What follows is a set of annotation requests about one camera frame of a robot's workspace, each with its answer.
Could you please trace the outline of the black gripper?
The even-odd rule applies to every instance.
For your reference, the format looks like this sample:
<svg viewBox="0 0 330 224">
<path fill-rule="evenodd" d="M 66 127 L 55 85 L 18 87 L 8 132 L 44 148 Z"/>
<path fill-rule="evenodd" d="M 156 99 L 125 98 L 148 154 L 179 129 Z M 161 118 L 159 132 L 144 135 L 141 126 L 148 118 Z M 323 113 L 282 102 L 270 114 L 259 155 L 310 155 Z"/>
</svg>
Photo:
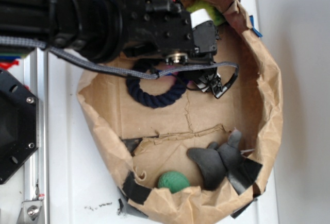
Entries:
<svg viewBox="0 0 330 224">
<path fill-rule="evenodd" d="M 206 9 L 189 12 L 180 0 L 123 0 L 127 57 L 167 63 L 212 64 L 217 29 Z"/>
</svg>

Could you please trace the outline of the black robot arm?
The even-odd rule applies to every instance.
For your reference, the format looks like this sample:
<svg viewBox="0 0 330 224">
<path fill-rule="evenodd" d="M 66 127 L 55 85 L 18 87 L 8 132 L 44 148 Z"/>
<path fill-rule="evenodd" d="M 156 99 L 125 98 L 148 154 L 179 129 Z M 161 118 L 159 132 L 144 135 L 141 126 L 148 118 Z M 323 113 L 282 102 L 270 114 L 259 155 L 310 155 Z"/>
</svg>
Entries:
<svg viewBox="0 0 330 224">
<path fill-rule="evenodd" d="M 178 63 L 213 61 L 217 29 L 181 0 L 1 0 L 1 35 L 69 48 L 94 63 L 120 53 Z"/>
</svg>

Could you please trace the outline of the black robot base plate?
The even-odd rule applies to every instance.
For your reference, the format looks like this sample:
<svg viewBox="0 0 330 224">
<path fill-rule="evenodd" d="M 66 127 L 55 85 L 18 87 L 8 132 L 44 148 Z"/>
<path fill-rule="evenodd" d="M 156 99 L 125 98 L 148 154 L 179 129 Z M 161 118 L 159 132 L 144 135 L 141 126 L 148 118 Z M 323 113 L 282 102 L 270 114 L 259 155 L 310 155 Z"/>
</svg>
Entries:
<svg viewBox="0 0 330 224">
<path fill-rule="evenodd" d="M 1 185 L 37 150 L 38 98 L 1 69 Z"/>
</svg>

